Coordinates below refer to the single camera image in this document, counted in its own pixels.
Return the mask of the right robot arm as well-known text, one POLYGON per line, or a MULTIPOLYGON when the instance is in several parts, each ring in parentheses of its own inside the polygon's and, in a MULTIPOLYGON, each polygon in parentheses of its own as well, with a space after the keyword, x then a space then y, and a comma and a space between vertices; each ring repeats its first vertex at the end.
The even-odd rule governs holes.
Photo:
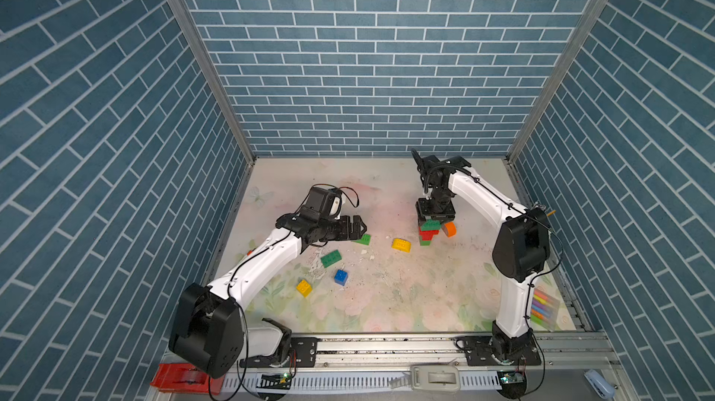
POLYGON ((429 242, 455 220, 452 200, 460 196, 496 231, 492 262, 501 274, 501 300, 492 327, 493 357, 511 362, 533 342, 530 325, 534 284, 544 276, 551 255, 549 220, 541 207, 525 207, 493 187, 461 156, 411 156, 425 196, 415 203, 420 239, 429 242))

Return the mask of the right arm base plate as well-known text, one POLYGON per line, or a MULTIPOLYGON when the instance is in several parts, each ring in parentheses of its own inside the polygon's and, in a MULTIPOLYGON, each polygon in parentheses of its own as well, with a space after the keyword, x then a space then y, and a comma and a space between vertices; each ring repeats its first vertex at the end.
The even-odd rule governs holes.
POLYGON ((528 334, 515 340, 505 339, 500 335, 459 336, 454 339, 454 345, 465 355, 469 367, 542 364, 536 342, 528 334))

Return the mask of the orange round lego piece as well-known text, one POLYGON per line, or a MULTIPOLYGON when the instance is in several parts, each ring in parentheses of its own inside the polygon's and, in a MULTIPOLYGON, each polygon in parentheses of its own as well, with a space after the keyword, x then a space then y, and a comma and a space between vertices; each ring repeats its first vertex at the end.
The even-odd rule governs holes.
POLYGON ((443 223, 441 229, 447 237, 453 237, 456 235, 456 227, 453 222, 443 223))

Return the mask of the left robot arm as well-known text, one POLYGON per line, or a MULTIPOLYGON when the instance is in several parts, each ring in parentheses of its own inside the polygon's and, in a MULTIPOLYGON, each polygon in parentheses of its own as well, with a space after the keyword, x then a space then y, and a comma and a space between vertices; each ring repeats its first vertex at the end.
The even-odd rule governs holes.
POLYGON ((280 216, 275 229, 251 254, 208 285, 187 287, 175 311, 169 350, 214 379, 236 364, 286 365, 292 353, 292 331, 268 318, 251 326, 246 310, 281 269, 307 248, 365 235, 367 226, 360 216, 342 213, 344 203, 358 207, 357 192, 313 185, 300 207, 280 216))

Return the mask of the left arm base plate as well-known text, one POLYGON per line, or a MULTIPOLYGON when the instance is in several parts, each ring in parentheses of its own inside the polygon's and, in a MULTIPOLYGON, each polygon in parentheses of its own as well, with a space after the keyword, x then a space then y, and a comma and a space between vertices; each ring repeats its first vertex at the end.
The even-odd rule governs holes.
POLYGON ((303 369, 304 367, 315 367, 318 354, 317 337, 292 337, 290 346, 287 348, 288 354, 285 357, 279 352, 277 356, 259 356, 251 348, 251 356, 248 359, 240 360, 242 369, 286 369, 292 358, 295 358, 294 366, 303 369))

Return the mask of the long green lego brick front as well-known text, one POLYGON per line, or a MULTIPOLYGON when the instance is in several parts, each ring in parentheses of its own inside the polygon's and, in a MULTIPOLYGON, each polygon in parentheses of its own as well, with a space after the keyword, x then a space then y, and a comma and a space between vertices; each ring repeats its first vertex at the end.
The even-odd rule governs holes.
POLYGON ((441 226, 442 223, 439 220, 425 220, 420 224, 419 230, 421 232, 439 231, 441 226))

